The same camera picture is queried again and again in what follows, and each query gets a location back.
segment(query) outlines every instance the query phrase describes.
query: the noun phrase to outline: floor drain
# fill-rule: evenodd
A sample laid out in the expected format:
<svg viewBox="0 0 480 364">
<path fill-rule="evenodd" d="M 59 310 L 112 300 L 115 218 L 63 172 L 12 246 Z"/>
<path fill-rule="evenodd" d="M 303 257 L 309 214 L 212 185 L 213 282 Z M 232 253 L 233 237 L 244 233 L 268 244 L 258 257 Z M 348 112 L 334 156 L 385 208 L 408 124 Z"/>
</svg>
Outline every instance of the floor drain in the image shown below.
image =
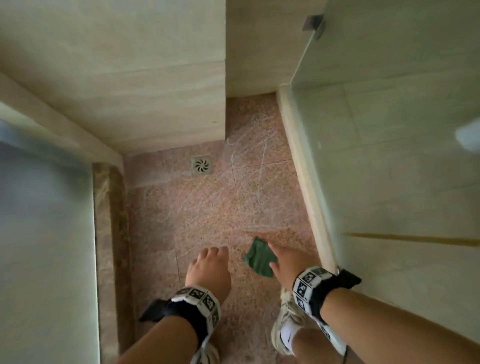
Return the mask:
<svg viewBox="0 0 480 364">
<path fill-rule="evenodd" d="M 192 158 L 192 175 L 205 175 L 213 173 L 211 156 L 197 156 Z"/>
</svg>

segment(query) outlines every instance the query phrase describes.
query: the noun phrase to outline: green rag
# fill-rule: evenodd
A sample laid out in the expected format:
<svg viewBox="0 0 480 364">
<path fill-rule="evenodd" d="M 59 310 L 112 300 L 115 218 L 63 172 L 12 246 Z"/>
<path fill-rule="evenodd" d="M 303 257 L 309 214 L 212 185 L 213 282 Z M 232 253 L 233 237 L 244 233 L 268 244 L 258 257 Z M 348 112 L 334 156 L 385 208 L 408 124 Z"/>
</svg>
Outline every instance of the green rag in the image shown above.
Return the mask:
<svg viewBox="0 0 480 364">
<path fill-rule="evenodd" d="M 277 258 L 268 244 L 258 236 L 255 236 L 252 246 L 243 257 L 242 262 L 252 268 L 256 274 L 271 278 L 273 277 L 273 271 L 269 263 L 276 263 Z"/>
</svg>

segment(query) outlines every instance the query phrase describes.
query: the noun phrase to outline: sneaker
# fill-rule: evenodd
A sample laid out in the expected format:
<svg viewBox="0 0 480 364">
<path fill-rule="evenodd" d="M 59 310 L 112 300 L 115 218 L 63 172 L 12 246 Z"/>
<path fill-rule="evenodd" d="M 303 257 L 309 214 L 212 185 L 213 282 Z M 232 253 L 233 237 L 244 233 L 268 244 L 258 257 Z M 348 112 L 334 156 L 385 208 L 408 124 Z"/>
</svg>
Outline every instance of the sneaker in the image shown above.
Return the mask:
<svg viewBox="0 0 480 364">
<path fill-rule="evenodd" d="M 293 355 L 293 353 L 284 345 L 280 337 L 280 331 L 285 321 L 289 318 L 299 326 L 305 326 L 304 312 L 295 303 L 293 295 L 284 288 L 282 288 L 280 300 L 282 302 L 280 313 L 272 327 L 272 344 L 280 354 Z"/>
<path fill-rule="evenodd" d="M 195 353 L 190 364 L 220 364 L 220 355 L 215 346 L 207 343 L 205 349 L 200 349 Z"/>
</svg>

